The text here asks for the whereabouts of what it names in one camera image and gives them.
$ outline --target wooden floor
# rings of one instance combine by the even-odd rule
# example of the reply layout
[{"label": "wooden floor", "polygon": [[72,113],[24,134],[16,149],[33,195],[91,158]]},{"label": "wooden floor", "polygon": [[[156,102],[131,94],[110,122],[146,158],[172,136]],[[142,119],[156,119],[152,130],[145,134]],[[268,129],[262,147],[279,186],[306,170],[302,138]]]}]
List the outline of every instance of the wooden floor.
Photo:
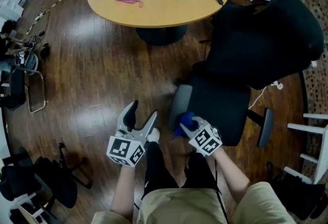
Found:
[{"label": "wooden floor", "polygon": [[[26,38],[26,31],[43,9],[57,0],[28,0],[18,23],[18,37]],[[232,0],[241,5],[249,0]],[[47,16],[32,30],[44,30]],[[186,36],[166,47],[151,47],[139,39],[133,28],[113,24],[96,15],[87,0],[64,0],[49,15],[43,43],[49,43],[51,54],[40,64],[46,77],[48,105],[30,114],[27,104],[14,112],[6,112],[13,149],[24,146],[35,161],[39,156],[58,159],[58,143],[67,147],[70,164],[82,157],[89,163],[77,176],[93,179],[93,188],[78,186],[78,198],[73,209],[55,203],[54,214],[64,223],[90,223],[97,211],[108,210],[119,174],[119,166],[105,155],[109,136],[115,133],[116,119],[123,108],[139,100],[137,119],[141,124],[148,114],[158,109],[160,146],[166,165],[179,185],[185,176],[183,155],[190,147],[183,139],[172,140],[167,129],[172,94],[172,81],[184,77],[195,62],[202,60],[204,46],[212,27],[209,19],[189,25]],[[298,169],[303,136],[286,128],[287,123],[302,121],[303,100],[298,74],[281,80],[279,91],[269,87],[254,107],[263,113],[265,107],[275,112],[275,125],[266,148],[257,148],[259,127],[247,120],[242,140],[237,147],[225,148],[231,159],[251,179],[265,179],[266,163],[272,161],[282,168]],[[260,94],[252,91],[251,102]],[[214,161],[209,159],[214,170]],[[137,167],[136,203],[141,204],[145,159]],[[224,202],[230,219],[235,204],[224,180],[219,177]]]}]

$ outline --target chair armrest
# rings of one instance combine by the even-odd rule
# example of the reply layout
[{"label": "chair armrest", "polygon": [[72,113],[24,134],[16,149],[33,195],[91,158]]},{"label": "chair armrest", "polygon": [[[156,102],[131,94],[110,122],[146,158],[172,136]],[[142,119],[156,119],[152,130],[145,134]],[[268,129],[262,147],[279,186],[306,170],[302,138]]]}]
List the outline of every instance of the chair armrest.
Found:
[{"label": "chair armrest", "polygon": [[180,116],[186,113],[193,88],[190,85],[180,85],[175,91],[169,117],[169,129],[174,131]]},{"label": "chair armrest", "polygon": [[257,140],[257,147],[266,147],[269,142],[273,126],[273,110],[270,108],[265,108],[263,116],[255,113],[252,110],[248,110],[247,116],[256,124],[261,126],[260,135]]},{"label": "chair armrest", "polygon": [[25,96],[25,74],[13,69],[9,75],[9,95]]}]

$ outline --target table base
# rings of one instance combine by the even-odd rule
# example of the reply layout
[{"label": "table base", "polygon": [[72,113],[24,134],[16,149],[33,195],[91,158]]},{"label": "table base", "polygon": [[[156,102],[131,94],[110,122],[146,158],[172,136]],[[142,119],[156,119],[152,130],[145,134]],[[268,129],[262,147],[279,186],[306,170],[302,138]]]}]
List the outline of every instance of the table base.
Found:
[{"label": "table base", "polygon": [[136,28],[139,37],[152,46],[167,46],[179,41],[187,31],[187,25],[166,28]]}]

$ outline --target khaki shirt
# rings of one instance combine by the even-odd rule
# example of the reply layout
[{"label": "khaki shirt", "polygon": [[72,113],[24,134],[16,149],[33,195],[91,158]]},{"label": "khaki shirt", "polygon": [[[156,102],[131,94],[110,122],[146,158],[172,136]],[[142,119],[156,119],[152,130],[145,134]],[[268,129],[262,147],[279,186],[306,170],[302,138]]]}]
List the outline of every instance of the khaki shirt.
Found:
[{"label": "khaki shirt", "polygon": [[[92,224],[129,224],[113,212],[97,212]],[[159,189],[143,198],[138,224],[227,224],[216,192],[211,189]],[[270,184],[250,186],[239,203],[234,223],[295,223]]]}]

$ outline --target black office chair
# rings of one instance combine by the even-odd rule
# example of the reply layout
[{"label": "black office chair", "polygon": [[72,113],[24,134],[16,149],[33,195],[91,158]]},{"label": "black office chair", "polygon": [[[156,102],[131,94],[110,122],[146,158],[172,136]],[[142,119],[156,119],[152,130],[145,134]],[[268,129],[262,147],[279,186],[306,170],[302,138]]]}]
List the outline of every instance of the black office chair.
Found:
[{"label": "black office chair", "polygon": [[55,218],[50,213],[55,200],[67,208],[74,207],[77,199],[77,186],[73,180],[88,189],[92,187],[92,183],[84,184],[72,174],[75,169],[85,164],[87,159],[83,158],[79,164],[69,169],[62,152],[64,147],[63,143],[59,144],[59,163],[40,157],[33,166],[29,167],[4,166],[0,181],[0,192],[4,198],[13,201],[14,198],[23,194],[31,194],[43,189],[51,195],[51,198],[45,208],[42,205],[40,207],[49,216]]},{"label": "black office chair", "polygon": [[215,15],[211,51],[193,65],[189,81],[175,93],[169,128],[193,111],[216,126],[223,145],[238,145],[246,117],[261,126],[258,146],[269,141],[273,111],[248,109],[256,90],[307,68],[324,46],[322,29],[300,0],[271,0],[260,12],[226,4]]},{"label": "black office chair", "polygon": [[[30,104],[30,95],[29,95],[29,87],[25,84],[25,72],[37,74],[41,78],[42,82],[42,101],[43,105],[33,110]],[[26,101],[26,95],[27,94],[27,103],[29,106],[29,110],[31,113],[35,113],[37,111],[42,110],[47,105],[47,99],[46,99],[46,90],[45,90],[45,81],[44,76],[34,70],[14,66],[11,69],[10,75],[9,75],[9,84],[6,82],[0,82],[0,85],[9,85],[9,95],[6,95],[5,97],[1,97],[0,99],[0,106],[6,107],[9,110],[13,111],[20,107],[22,104]]]}]

